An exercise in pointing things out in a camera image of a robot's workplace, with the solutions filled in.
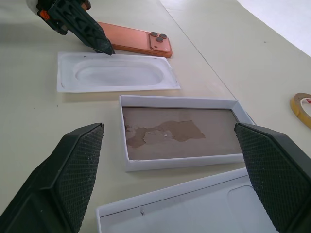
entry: yellow tape roll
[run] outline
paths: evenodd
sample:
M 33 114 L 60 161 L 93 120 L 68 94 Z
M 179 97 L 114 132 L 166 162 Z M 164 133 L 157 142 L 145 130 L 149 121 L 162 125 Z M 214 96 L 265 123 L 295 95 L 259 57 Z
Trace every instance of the yellow tape roll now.
M 306 113 L 306 111 L 301 106 L 303 101 L 311 103 L 311 95 L 306 93 L 297 93 L 290 101 L 292 111 L 306 126 L 311 129 L 311 117 Z

